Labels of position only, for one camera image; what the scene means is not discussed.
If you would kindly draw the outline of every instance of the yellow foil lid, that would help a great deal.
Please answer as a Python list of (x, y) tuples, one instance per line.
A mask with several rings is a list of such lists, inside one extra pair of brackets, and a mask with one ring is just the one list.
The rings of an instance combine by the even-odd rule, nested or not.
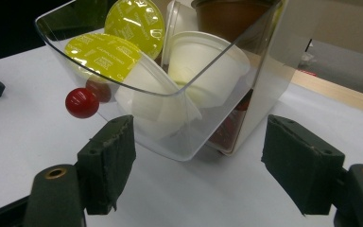
[(141, 58), (140, 49), (136, 45), (102, 33), (83, 34), (73, 38), (64, 47), (64, 53), (98, 74), (119, 82), (126, 78)]
[(107, 15), (105, 33), (136, 44), (155, 60), (164, 45), (164, 19), (149, 0), (118, 0)]

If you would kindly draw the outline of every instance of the dark background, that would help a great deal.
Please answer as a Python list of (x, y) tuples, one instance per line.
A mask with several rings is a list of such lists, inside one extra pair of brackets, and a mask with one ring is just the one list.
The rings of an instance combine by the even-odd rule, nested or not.
[(44, 45), (34, 20), (69, 0), (0, 0), (0, 59)]

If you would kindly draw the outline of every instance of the table surface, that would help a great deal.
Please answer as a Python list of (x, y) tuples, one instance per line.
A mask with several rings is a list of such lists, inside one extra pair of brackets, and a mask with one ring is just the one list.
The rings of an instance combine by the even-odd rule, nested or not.
[[(0, 60), (0, 207), (30, 193), (34, 176), (76, 154), (105, 125), (98, 114), (76, 119), (64, 108), (74, 84), (44, 46)], [(291, 83), (269, 114), (290, 118), (363, 164), (363, 110)], [(176, 162), (137, 145), (118, 210), (88, 216), (88, 226), (333, 226), (302, 216), (261, 163), (267, 121), (231, 157), (203, 148)]]

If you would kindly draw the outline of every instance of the white plastic cup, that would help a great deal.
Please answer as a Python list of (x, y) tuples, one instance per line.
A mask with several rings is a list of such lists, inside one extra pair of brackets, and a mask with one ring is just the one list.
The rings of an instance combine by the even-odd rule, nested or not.
[(135, 64), (114, 95), (123, 114), (134, 116), (134, 126), (159, 140), (177, 132), (184, 124), (201, 119), (194, 103), (183, 94), (166, 72), (146, 55)]
[(162, 52), (161, 66), (169, 64), (169, 41), (170, 38), (184, 31), (198, 31), (197, 13), (178, 1), (171, 1), (167, 5), (166, 33), (164, 35), (164, 48)]
[(174, 35), (170, 41), (168, 75), (181, 87), (199, 108), (223, 105), (239, 79), (250, 70), (250, 61), (237, 46), (226, 53), (195, 78), (231, 43), (215, 35), (186, 31)]

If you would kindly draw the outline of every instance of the brown cup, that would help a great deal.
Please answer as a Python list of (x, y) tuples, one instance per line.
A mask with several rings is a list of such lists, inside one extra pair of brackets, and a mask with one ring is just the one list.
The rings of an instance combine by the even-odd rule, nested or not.
[(199, 30), (233, 42), (254, 24), (273, 0), (194, 0)]

